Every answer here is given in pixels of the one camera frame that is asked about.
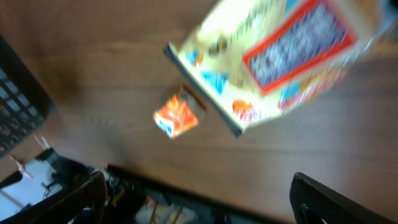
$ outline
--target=orange wrapper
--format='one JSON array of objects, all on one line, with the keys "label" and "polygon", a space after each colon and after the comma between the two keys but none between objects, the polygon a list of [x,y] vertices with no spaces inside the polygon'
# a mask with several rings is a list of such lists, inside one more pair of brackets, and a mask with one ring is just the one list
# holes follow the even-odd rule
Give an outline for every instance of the orange wrapper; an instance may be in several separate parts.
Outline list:
[{"label": "orange wrapper", "polygon": [[198,125],[204,116],[203,107],[182,88],[154,113],[154,120],[169,138],[174,139]]}]

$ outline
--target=candy wrapper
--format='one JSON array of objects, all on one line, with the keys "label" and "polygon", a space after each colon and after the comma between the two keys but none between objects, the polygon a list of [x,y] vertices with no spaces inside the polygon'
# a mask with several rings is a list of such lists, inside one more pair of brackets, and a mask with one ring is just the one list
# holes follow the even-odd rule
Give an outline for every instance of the candy wrapper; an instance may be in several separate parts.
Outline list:
[{"label": "candy wrapper", "polygon": [[154,113],[156,124],[171,139],[195,127],[204,117],[204,107],[184,88]]},{"label": "candy wrapper", "polygon": [[167,53],[240,135],[316,98],[372,52],[388,30],[379,8],[375,0],[222,0]]}]

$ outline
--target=brown wooden surface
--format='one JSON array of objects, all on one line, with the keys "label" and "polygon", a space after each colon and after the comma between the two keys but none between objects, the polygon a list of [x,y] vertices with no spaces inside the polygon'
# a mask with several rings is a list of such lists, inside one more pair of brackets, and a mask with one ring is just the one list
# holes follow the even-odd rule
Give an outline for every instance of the brown wooden surface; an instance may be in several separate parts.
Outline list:
[{"label": "brown wooden surface", "polygon": [[58,106],[41,135],[78,161],[291,222],[290,181],[300,171],[398,222],[396,60],[357,66],[316,102],[239,139],[212,106],[176,140],[157,128],[153,111],[186,82],[162,49],[213,4],[0,0],[1,34]]}]

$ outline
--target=red-bordered label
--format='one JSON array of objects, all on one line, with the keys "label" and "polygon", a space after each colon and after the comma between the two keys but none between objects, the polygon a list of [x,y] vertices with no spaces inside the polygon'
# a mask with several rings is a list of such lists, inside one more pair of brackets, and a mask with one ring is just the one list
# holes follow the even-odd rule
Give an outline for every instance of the red-bordered label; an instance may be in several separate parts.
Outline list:
[{"label": "red-bordered label", "polygon": [[[336,43],[333,43],[331,47],[328,47],[325,50],[321,50],[316,55],[306,59],[303,63],[299,65],[293,66],[288,72],[283,73],[283,75],[278,75],[277,78],[273,79],[271,82],[262,84],[259,79],[256,78],[253,70],[251,69],[250,63],[252,58],[264,54],[268,47],[273,44],[276,44],[280,39],[284,38],[284,35],[288,32],[292,32],[295,27],[303,24],[306,16],[312,11],[315,10],[319,4],[324,4],[328,8],[328,12],[332,13],[336,17],[336,26],[342,26],[344,28],[344,36],[341,40]],[[243,56],[243,62],[246,68],[250,71],[251,75],[255,79],[257,85],[259,86],[261,93],[263,95],[269,93],[270,91],[280,87],[281,85],[287,83],[288,81],[294,79],[299,76],[303,72],[308,69],[321,64],[322,62],[332,58],[333,56],[341,53],[342,51],[352,47],[355,43],[357,43],[358,37],[353,32],[352,26],[349,24],[348,20],[346,20],[338,7],[329,0],[307,0],[303,3],[291,17],[282,24],[280,28],[278,28],[273,34],[264,39],[260,44],[255,46],[253,49],[246,52]]]}]

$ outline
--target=black grid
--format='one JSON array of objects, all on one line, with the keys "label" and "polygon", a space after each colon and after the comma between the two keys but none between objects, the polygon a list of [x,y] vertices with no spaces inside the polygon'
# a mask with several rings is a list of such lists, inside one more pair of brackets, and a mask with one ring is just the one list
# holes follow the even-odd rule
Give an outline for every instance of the black grid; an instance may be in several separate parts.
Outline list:
[{"label": "black grid", "polygon": [[0,157],[23,141],[44,120],[0,68]]}]

